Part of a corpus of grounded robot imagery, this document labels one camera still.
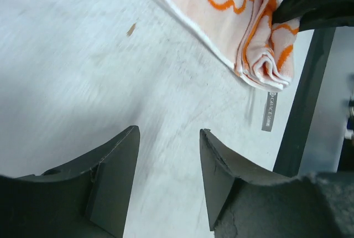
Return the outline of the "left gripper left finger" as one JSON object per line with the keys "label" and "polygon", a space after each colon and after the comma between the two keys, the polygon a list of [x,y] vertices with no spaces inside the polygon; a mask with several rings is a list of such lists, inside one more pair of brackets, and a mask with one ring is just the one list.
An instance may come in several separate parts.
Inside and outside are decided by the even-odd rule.
{"label": "left gripper left finger", "polygon": [[122,237],[140,144],[129,126],[103,145],[20,179],[17,237]]}

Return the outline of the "orange flower pattern towel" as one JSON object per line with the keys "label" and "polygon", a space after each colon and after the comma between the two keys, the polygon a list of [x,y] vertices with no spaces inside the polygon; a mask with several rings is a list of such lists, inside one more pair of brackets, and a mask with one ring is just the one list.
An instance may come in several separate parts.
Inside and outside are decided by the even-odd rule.
{"label": "orange flower pattern towel", "polygon": [[300,20],[275,23],[277,0],[155,0],[252,89],[280,92],[294,77]]}

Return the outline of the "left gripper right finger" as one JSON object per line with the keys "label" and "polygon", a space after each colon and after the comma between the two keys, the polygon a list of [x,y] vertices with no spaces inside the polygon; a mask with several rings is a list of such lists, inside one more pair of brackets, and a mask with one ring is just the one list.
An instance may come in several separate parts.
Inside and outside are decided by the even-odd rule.
{"label": "left gripper right finger", "polygon": [[301,231],[290,179],[264,169],[200,131],[200,161],[211,231]]}

